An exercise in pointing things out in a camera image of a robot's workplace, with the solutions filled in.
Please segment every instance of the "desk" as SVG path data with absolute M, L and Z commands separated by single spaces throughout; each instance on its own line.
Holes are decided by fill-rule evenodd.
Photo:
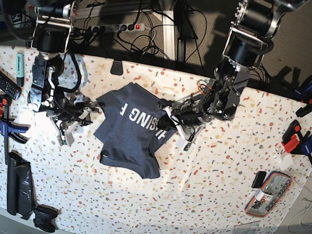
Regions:
M 0 48 L 0 66 L 15 77 L 16 53 L 25 55 L 23 94 L 11 106 L 17 123 L 30 124 L 26 145 L 10 140 L 31 162 L 38 204 L 61 210 L 56 219 L 59 229 L 77 234 L 105 233 L 225 233 L 234 225 L 259 219 L 244 213 L 251 195 L 251 184 L 259 170 L 278 169 L 274 145 L 283 129 L 296 118 L 302 103 L 246 88 L 232 122 L 214 120 L 197 139 L 191 154 L 175 148 L 174 135 L 156 153 L 161 176 L 142 180 L 136 173 L 101 165 L 102 143 L 93 136 L 104 121 L 93 114 L 90 126 L 78 127 L 75 143 L 59 147 L 56 131 L 44 114 L 27 108 L 31 85 L 31 67 L 37 51 L 4 46 Z M 160 98 L 177 98 L 197 90 L 203 77 L 123 62 L 123 75 L 110 74 L 111 59 L 77 56 L 82 75 L 88 80 L 82 93 L 95 100 L 129 82 L 137 82 Z M 66 62 L 65 81 L 74 72 Z M 300 119 L 303 131 L 310 128 L 311 116 Z M 312 168 L 305 156 L 294 157 L 292 170 L 304 183 Z M 3 146 L 0 154 L 0 207 L 6 208 L 6 166 Z M 261 219 L 260 233 L 273 233 L 298 197 L 295 183 L 268 217 Z

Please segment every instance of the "mint green highlighter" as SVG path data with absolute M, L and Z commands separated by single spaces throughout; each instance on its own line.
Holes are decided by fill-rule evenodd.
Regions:
M 18 53 L 16 57 L 16 81 L 18 87 L 24 86 L 24 55 Z

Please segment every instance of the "black gamepad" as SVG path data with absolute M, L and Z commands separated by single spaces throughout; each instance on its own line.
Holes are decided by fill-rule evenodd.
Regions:
M 36 228 L 40 228 L 47 233 L 55 232 L 55 226 L 52 225 L 51 221 L 58 216 L 58 212 L 56 210 L 43 206 L 37 206 L 34 212 L 36 215 L 34 218 Z

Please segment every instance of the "t-shirt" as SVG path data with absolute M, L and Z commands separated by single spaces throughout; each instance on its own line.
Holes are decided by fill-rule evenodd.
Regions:
M 124 167 L 142 178 L 158 178 L 155 152 L 176 132 L 157 128 L 166 113 L 158 109 L 160 100 L 137 84 L 129 83 L 97 99 L 106 120 L 95 132 L 104 145 L 100 162 Z

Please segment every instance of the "remote control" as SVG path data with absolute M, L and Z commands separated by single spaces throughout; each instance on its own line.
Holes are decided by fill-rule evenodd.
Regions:
M 21 94 L 21 88 L 2 72 L 0 72 L 0 89 L 13 100 L 17 100 Z

